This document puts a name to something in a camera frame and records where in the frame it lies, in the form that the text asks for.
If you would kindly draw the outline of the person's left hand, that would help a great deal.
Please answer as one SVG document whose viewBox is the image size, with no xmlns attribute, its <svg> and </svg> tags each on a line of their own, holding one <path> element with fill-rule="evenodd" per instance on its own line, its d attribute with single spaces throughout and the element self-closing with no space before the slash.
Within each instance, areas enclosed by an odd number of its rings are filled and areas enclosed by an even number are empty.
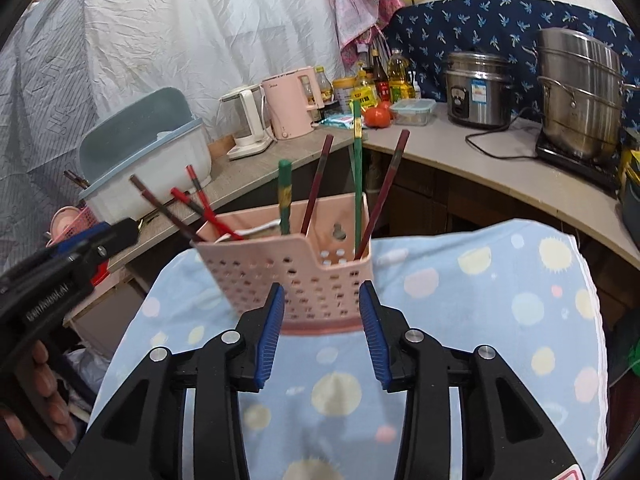
<svg viewBox="0 0 640 480">
<path fill-rule="evenodd" d="M 36 340 L 32 346 L 32 357 L 30 358 L 35 389 L 43 398 L 54 434 L 58 440 L 70 442 L 76 437 L 76 428 L 66 402 L 58 393 L 58 383 L 48 365 L 48 359 L 49 352 L 46 346 L 40 340 Z"/>
</svg>

